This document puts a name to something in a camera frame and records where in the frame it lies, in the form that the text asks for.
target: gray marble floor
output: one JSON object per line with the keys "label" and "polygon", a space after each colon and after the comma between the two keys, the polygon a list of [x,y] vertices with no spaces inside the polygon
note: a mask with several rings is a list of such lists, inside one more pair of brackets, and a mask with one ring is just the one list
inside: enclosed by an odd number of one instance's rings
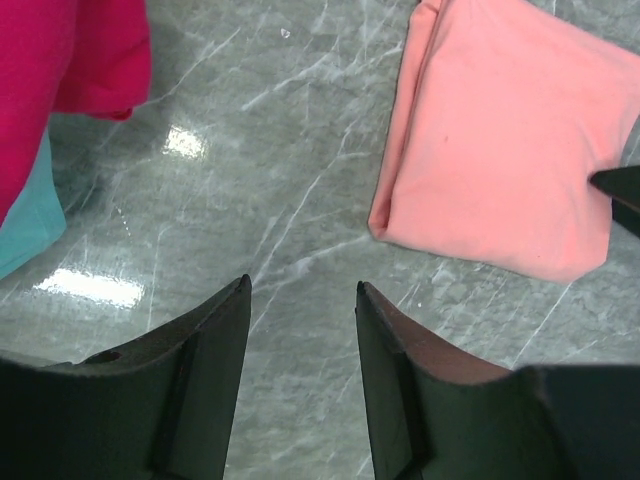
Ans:
{"label": "gray marble floor", "polygon": [[[640,4],[539,0],[640,52]],[[153,99],[55,118],[69,230],[0,281],[0,349],[78,361],[249,272],[229,479],[373,478],[353,308],[373,282],[502,365],[640,362],[640,241],[570,286],[374,242],[366,219],[415,0],[153,0]],[[625,162],[640,163],[640,128]]]}

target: fabric fold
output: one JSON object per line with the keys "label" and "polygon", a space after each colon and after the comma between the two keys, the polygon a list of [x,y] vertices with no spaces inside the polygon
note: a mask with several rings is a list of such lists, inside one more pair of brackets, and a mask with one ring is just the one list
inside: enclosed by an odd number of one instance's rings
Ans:
{"label": "fabric fold", "polygon": [[369,226],[383,241],[566,283],[607,256],[640,57],[525,0],[411,16]]}
{"label": "fabric fold", "polygon": [[24,188],[53,111],[123,121],[146,101],[144,0],[0,2],[0,226]]}

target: pink folded cloth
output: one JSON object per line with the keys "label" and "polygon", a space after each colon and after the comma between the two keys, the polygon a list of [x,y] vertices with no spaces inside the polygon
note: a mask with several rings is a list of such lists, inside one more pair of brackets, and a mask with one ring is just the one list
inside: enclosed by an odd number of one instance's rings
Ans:
{"label": "pink folded cloth", "polygon": [[411,17],[369,226],[380,240],[565,283],[607,257],[640,57],[525,0]]}
{"label": "pink folded cloth", "polygon": [[151,79],[144,0],[0,2],[0,226],[52,111],[127,119]]}

